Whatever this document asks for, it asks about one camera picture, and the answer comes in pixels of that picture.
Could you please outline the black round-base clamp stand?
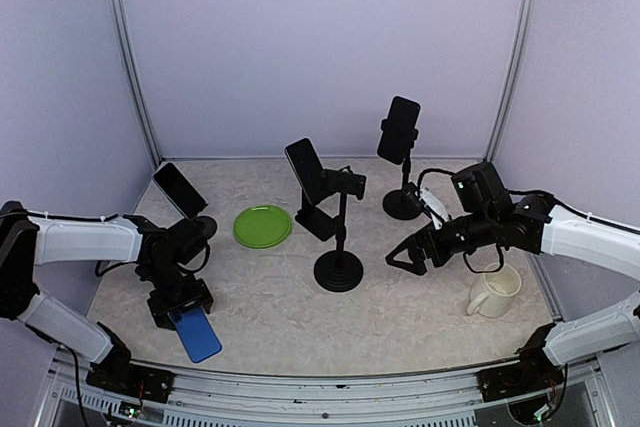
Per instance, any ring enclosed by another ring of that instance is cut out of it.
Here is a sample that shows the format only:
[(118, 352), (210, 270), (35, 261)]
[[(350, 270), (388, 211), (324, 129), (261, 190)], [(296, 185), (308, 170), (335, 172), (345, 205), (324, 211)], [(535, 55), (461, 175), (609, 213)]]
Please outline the black round-base clamp stand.
[(408, 200), (405, 199), (402, 189), (409, 183), (411, 173), (411, 151), (406, 155), (400, 166), (402, 167), (402, 184), (400, 189), (388, 192), (383, 199), (383, 210), (387, 215), (402, 221), (416, 219), (420, 215), (420, 210), (413, 207)]

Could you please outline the black phone purple edge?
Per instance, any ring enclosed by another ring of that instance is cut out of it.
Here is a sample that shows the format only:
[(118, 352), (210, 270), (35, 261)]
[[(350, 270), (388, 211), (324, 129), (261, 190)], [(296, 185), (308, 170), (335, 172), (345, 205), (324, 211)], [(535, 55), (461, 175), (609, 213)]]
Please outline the black phone purple edge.
[(284, 148), (293, 172), (312, 205), (321, 203), (326, 194), (321, 189), (323, 166), (309, 138), (302, 138)]

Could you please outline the black folding phone stand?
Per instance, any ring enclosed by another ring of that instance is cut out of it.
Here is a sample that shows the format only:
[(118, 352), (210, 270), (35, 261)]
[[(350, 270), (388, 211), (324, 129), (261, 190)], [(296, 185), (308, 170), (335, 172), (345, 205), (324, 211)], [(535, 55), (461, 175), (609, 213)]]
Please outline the black folding phone stand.
[(324, 169), (321, 174), (320, 199), (317, 201), (310, 201), (305, 190), (301, 190), (301, 207), (295, 215), (295, 221), (321, 241), (329, 240), (336, 232), (335, 218), (322, 211), (318, 205), (338, 192), (334, 187), (335, 181), (329, 180), (330, 176), (335, 177), (338, 172), (351, 173), (352, 170), (349, 165), (339, 170)]

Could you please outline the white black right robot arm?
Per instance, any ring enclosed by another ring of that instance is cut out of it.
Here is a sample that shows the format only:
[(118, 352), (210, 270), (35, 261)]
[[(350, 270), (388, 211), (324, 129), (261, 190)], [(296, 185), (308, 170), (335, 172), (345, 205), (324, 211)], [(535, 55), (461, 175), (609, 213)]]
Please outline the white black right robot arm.
[[(410, 206), (430, 215), (425, 227), (408, 236), (385, 258), (388, 265), (422, 276), (454, 255), (477, 249), (516, 248), (532, 254), (563, 256), (590, 263), (632, 280), (639, 278), (639, 230), (578, 211), (541, 190), (507, 189), (490, 162), (450, 176), (462, 216), (450, 219), (437, 197), (421, 183), (409, 183), (402, 195)], [(519, 351), (511, 380), (523, 391), (546, 379), (551, 365), (561, 366), (634, 343), (639, 339), (639, 295), (570, 322), (538, 328)]]

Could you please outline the black phone teal case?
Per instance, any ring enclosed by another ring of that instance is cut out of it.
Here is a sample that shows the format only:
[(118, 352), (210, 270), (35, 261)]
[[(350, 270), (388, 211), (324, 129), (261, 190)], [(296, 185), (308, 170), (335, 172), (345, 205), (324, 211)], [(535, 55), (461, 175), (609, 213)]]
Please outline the black phone teal case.
[(417, 121), (421, 106), (412, 100), (395, 96), (388, 115), (381, 121), (381, 138), (377, 155), (395, 165), (403, 163), (417, 139)]

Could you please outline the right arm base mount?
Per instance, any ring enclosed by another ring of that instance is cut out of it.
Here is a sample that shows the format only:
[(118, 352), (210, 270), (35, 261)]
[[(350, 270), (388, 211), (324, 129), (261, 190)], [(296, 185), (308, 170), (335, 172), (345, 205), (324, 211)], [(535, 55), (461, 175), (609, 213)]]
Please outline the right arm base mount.
[(546, 337), (555, 323), (536, 329), (523, 347), (517, 350), (514, 364), (480, 370), (477, 373), (484, 402), (492, 402), (562, 384), (567, 374), (563, 365), (551, 362), (543, 351)]

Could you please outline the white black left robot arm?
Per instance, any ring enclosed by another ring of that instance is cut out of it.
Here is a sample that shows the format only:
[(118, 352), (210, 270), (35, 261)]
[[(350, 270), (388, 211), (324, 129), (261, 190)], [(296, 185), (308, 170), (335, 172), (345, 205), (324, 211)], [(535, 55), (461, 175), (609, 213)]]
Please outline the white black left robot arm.
[(1, 316), (19, 321), (99, 367), (121, 392), (140, 381), (131, 353), (110, 329), (67, 307), (35, 281), (35, 267), (59, 262), (132, 264), (152, 284), (147, 300), (160, 329), (182, 332), (190, 321), (202, 324), (213, 306), (206, 283), (188, 263), (210, 255), (217, 229), (207, 216), (159, 227), (143, 216), (55, 216), (31, 212), (17, 201), (1, 209)]

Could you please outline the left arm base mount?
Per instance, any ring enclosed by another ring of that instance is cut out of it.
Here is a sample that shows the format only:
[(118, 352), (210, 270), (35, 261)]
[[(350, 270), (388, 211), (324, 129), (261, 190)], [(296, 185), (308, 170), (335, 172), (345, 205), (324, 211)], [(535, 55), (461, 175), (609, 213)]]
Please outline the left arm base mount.
[(91, 364), (86, 383), (137, 398), (140, 402), (150, 400), (166, 404), (175, 375), (168, 370), (133, 363), (131, 352), (124, 342), (102, 323), (98, 322), (97, 325), (109, 336), (112, 348), (101, 362)]

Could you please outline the black tall round-base stand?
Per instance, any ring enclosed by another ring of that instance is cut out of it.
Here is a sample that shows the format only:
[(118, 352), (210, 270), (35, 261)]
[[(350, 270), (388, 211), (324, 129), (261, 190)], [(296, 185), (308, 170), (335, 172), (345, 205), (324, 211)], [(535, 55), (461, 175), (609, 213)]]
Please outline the black tall round-base stand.
[(350, 166), (324, 169), (320, 187), (323, 193), (339, 195), (339, 211), (334, 220), (336, 248), (317, 259), (314, 278), (325, 290), (344, 293), (357, 287), (363, 278), (363, 264), (355, 254), (345, 250), (345, 241), (347, 197), (354, 196), (358, 201), (364, 198), (366, 176), (354, 173)]

